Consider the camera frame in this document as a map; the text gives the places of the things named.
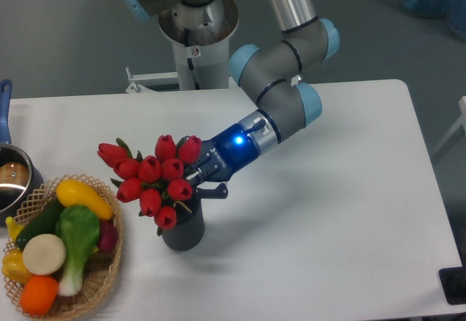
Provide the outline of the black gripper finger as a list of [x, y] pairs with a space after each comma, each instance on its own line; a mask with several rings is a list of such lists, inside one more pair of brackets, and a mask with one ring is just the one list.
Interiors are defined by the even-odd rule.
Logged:
[[205, 182], [222, 182], [226, 180], [226, 163], [216, 150], [203, 154], [194, 164], [188, 167], [194, 172], [188, 177], [191, 185]]
[[197, 187], [194, 195], [198, 199], [226, 199], [229, 195], [225, 183], [219, 183], [214, 189], [202, 189]]

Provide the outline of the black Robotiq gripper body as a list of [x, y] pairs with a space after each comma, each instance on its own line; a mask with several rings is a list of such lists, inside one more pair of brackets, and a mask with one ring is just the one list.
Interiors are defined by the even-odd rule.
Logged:
[[236, 172], [259, 156], [256, 144], [252, 137], [247, 134], [247, 131], [241, 124], [233, 124], [210, 140], [204, 140], [201, 144], [200, 157], [209, 151], [216, 150], [226, 163], [225, 181], [229, 181]]

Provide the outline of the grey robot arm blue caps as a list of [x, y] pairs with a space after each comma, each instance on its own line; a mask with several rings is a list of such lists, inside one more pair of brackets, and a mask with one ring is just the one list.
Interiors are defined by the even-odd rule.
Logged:
[[298, 82], [307, 66], [339, 48], [333, 23], [318, 17], [312, 0], [271, 0], [283, 40], [263, 51], [247, 44], [235, 52], [229, 40], [239, 14], [234, 0], [124, 0], [140, 19], [157, 16], [171, 42], [176, 70], [129, 76], [134, 88], [176, 84], [181, 90], [227, 88], [234, 81], [256, 110], [202, 144], [189, 168], [198, 199], [223, 199], [226, 182], [239, 170], [321, 115], [322, 103]]

